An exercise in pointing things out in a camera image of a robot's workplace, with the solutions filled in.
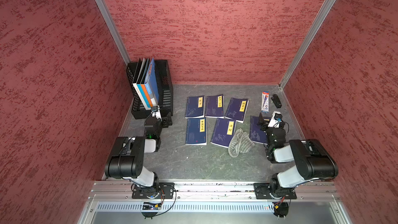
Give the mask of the grey fluffy cleaning cloth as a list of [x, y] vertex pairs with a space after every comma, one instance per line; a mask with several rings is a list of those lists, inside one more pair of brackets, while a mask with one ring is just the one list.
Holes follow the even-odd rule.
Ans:
[[231, 139], [228, 152], [232, 158], [236, 158], [241, 153], [248, 153], [254, 146], [255, 144], [250, 139], [249, 134], [242, 129], [238, 129]]

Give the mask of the blue book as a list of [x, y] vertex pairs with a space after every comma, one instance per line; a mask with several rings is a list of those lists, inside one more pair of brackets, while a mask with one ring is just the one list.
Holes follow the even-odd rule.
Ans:
[[205, 106], [204, 100], [204, 95], [188, 97], [185, 118], [203, 118]]
[[186, 132], [186, 145], [207, 145], [206, 119], [189, 118]]

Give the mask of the purple book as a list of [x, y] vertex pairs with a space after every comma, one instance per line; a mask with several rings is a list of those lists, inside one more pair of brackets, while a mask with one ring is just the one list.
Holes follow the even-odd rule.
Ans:
[[226, 113], [224, 115], [225, 118], [236, 120], [239, 123], [243, 123], [245, 120], [247, 108], [248, 108], [248, 99], [238, 99], [232, 97], [228, 104]]
[[235, 120], [218, 118], [216, 120], [211, 143], [217, 146], [228, 148], [234, 136], [235, 128]]
[[249, 138], [251, 141], [259, 144], [268, 144], [267, 133], [261, 130], [261, 126], [258, 124], [259, 117], [250, 116], [250, 134]]
[[224, 118], [224, 95], [207, 96], [205, 101], [205, 117]]

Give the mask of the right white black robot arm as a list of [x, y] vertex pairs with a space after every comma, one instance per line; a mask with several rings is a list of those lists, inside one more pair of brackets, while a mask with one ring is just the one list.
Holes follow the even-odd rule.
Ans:
[[268, 183], [255, 184], [257, 199], [295, 200], [295, 189], [299, 185], [314, 180], [332, 180], [338, 175], [337, 164], [318, 140], [287, 141], [286, 125], [280, 112], [274, 112], [271, 117], [259, 114], [258, 126], [267, 138], [264, 146], [268, 161], [272, 164], [293, 162], [295, 166], [272, 175]]

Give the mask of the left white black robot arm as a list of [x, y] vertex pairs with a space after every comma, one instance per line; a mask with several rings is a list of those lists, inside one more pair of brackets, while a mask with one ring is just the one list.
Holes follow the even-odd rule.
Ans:
[[144, 155], [159, 151], [161, 132], [170, 125], [171, 113], [164, 118], [149, 116], [144, 123], [143, 136], [116, 138], [104, 173], [107, 178], [131, 182], [133, 199], [164, 200], [174, 197], [174, 184], [159, 182], [157, 174], [144, 167]]

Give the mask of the white teal upright book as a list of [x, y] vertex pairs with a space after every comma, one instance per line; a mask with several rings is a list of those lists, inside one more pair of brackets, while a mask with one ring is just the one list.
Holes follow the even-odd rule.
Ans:
[[141, 86], [141, 84], [143, 83], [142, 80], [146, 73], [145, 69], [146, 69], [146, 58], [143, 58], [143, 60], [139, 59], [133, 77], [133, 87], [136, 90], [137, 95], [139, 96], [145, 110], [149, 110], [150, 104], [144, 93], [144, 89]]

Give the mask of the white blue pen box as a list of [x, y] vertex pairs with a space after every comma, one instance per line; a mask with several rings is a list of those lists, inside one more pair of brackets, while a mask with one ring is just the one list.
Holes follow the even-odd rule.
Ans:
[[262, 92], [261, 112], [269, 112], [269, 93], [264, 91]]

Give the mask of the small black device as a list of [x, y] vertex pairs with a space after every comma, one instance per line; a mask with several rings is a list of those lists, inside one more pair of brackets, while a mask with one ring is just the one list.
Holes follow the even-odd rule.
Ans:
[[273, 94], [271, 100], [277, 109], [282, 107], [282, 102], [277, 94]]

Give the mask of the blue orange upright folder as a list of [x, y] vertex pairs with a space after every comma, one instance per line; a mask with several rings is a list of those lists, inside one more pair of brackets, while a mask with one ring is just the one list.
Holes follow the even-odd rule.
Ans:
[[158, 106], [159, 104], [159, 91], [154, 58], [146, 61], [144, 72], [143, 82], [140, 83], [140, 92], [143, 96], [144, 107], [146, 110], [149, 110], [151, 107]]

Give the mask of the black mesh file basket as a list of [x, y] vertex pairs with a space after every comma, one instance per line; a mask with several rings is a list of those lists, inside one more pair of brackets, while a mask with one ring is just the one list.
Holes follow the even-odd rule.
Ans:
[[[155, 74], [158, 91], [160, 94], [160, 113], [166, 117], [168, 113], [173, 116], [173, 84], [167, 60], [155, 60]], [[145, 119], [150, 110], [146, 110], [141, 98], [133, 86], [133, 73], [136, 71], [138, 62], [130, 62], [126, 67], [126, 74], [133, 91], [134, 100], [131, 113], [135, 119]]]

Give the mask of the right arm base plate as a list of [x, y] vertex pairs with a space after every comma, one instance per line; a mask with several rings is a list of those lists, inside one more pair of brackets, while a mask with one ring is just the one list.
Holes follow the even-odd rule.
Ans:
[[296, 200], [294, 188], [271, 186], [270, 183], [254, 183], [254, 193], [257, 200]]

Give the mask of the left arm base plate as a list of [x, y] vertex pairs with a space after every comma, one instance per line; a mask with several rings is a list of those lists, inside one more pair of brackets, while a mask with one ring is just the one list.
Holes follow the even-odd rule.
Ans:
[[152, 187], [139, 187], [134, 185], [132, 188], [132, 199], [144, 200], [169, 200], [174, 198], [175, 184], [174, 183], [158, 183]]

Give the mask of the aluminium rail frame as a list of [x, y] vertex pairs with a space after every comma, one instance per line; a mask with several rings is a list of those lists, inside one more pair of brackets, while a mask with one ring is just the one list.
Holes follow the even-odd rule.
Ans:
[[274, 204], [277, 218], [285, 218], [282, 211], [287, 209], [292, 215], [293, 203], [311, 203], [302, 211], [305, 217], [316, 215], [316, 206], [325, 206], [333, 220], [338, 224], [350, 224], [350, 217], [344, 207], [333, 182], [321, 181], [303, 184], [295, 189], [296, 200], [257, 200], [252, 181], [197, 181], [197, 180], [164, 180], [162, 183], [174, 183], [174, 198], [169, 200], [132, 199], [131, 182], [126, 180], [95, 181], [88, 201], [79, 218], [80, 224], [92, 224], [97, 213], [95, 209], [100, 202], [144, 202], [157, 204], [164, 202], [268, 202]]

